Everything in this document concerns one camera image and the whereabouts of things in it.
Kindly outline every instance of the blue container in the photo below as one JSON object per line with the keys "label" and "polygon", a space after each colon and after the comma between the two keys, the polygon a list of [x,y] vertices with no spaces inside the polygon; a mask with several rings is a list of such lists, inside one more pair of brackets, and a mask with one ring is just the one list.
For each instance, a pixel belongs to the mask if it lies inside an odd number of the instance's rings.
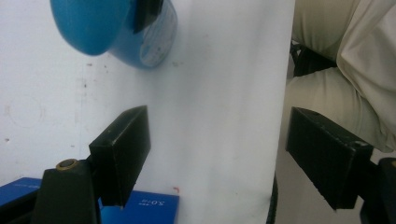
{"label": "blue container", "polygon": [[177,15],[169,0],[50,0],[64,39],[89,55],[106,51],[129,65],[150,68],[168,54]]}

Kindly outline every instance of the khaki pants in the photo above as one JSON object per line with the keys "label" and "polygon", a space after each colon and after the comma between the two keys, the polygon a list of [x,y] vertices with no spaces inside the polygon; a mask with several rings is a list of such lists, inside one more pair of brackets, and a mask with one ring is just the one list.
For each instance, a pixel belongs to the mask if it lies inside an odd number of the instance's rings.
{"label": "khaki pants", "polygon": [[288,80],[282,135],[299,106],[395,150],[396,1],[296,0],[292,38],[338,68]]}

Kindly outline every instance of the person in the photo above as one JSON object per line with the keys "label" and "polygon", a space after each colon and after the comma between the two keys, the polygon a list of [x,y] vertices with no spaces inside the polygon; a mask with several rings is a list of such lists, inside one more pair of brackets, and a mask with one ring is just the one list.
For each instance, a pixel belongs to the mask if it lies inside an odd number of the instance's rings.
{"label": "person", "polygon": [[282,132],[298,106],[395,150],[396,0],[296,0],[292,39],[338,67],[288,80]]}

